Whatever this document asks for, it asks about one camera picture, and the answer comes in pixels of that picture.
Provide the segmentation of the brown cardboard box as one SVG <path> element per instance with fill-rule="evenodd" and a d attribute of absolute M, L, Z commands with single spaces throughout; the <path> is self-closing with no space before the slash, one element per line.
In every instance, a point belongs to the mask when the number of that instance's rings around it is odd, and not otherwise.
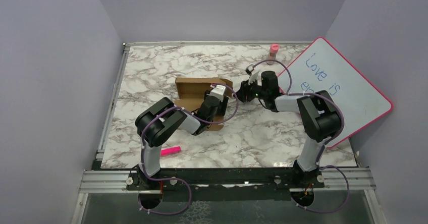
<path fill-rule="evenodd" d="M 226 86 L 226 97 L 228 100 L 233 96 L 232 89 L 233 84 L 232 81 L 223 78 L 184 78 L 178 77 L 175 80 L 178 99 L 174 101 L 174 104 L 180 107 L 183 107 L 187 110 L 187 118 L 180 125 L 179 129 L 187 131 L 192 134 L 198 129 L 200 126 L 200 122 L 209 123 L 192 114 L 192 111 L 199 108 L 204 100 L 204 94 L 206 90 L 211 90 L 211 85 L 224 85 Z M 223 121 L 225 115 L 215 116 L 214 122 L 208 131 L 219 131 L 224 127 Z"/>

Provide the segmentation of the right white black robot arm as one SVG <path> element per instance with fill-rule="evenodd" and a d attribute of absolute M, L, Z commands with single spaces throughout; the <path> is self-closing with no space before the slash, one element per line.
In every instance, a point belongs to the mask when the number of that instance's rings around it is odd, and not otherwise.
<path fill-rule="evenodd" d="M 293 112 L 300 114 L 306 141 L 296 160 L 297 170 L 291 173 L 292 183 L 304 187 L 311 181 L 311 173 L 318 168 L 326 144 L 338 137 L 344 128 L 341 110 L 330 94 L 318 92 L 283 93 L 278 77 L 273 71 L 259 74 L 253 65 L 246 68 L 249 79 L 241 82 L 237 98 L 241 102 L 258 99 L 264 108 L 275 112 Z"/>

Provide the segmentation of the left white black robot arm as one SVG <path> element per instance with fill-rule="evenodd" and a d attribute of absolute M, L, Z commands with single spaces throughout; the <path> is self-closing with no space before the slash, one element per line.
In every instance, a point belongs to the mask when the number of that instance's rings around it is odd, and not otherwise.
<path fill-rule="evenodd" d="M 205 92 L 201 106 L 193 112 L 187 112 L 164 97 L 137 117 L 135 126 L 142 149 L 139 182 L 145 188 L 152 189 L 158 184 L 162 145 L 177 129 L 197 136 L 216 125 L 215 116 L 227 107 L 226 91 L 226 85 L 213 85 Z"/>

